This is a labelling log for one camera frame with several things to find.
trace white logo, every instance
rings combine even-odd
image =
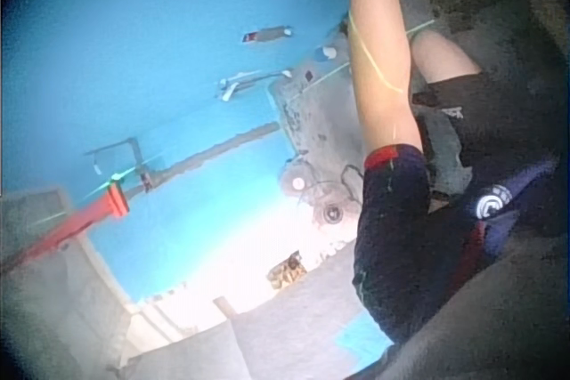
[[[484,218],[496,214],[505,207],[511,199],[512,195],[510,194],[509,189],[498,185],[493,186],[491,194],[481,197],[477,202],[477,218],[479,220],[483,220]]]
[[[463,119],[463,113],[461,113],[462,107],[454,107],[452,109],[442,109],[442,112],[449,117],[456,117],[457,119]]]

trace red stripe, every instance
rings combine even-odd
[[[469,240],[463,254],[461,255],[460,264],[453,275],[452,285],[450,288],[450,296],[454,295],[465,283],[470,280],[476,272],[477,264],[483,253],[483,244],[485,242],[485,223],[477,222],[475,229],[469,234]]]
[[[398,150],[396,146],[386,146],[381,149],[373,151],[364,162],[364,169],[372,169],[385,164],[390,159],[398,157]]]

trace leg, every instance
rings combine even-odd
[[[414,37],[411,57],[429,84],[481,73],[481,68],[461,48],[432,30]]]

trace dark blue clothing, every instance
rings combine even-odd
[[[486,158],[474,165],[461,199],[428,214],[428,172],[419,150],[389,146],[368,157],[353,284],[395,343],[501,256],[515,227],[545,236],[567,229],[566,169],[558,165],[544,155]]]

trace blue painted surface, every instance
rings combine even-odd
[[[353,373],[379,360],[384,351],[393,344],[367,311],[363,311],[346,325],[336,343],[338,347],[348,350],[357,358]]]
[[[157,157],[152,166],[168,167],[276,120],[266,85],[223,103],[215,98],[217,82],[294,66],[338,24],[347,2],[11,0],[2,22],[4,191],[56,184],[82,206],[111,174],[133,166],[125,147],[101,156],[104,175],[96,175],[92,159],[82,156],[88,150],[137,137],[143,155]],[[240,41],[279,25],[295,35]],[[133,298],[165,291],[190,269],[182,259],[193,264],[220,244],[223,233],[210,225],[220,220],[219,206],[239,202],[245,215],[246,207],[279,197],[274,186],[290,156],[283,134],[243,147],[194,178],[138,198],[121,224],[90,231],[92,240]],[[243,187],[213,191],[230,178]],[[202,215],[192,214],[198,208]],[[207,246],[204,233],[212,234]],[[183,250],[175,254],[175,246]]]

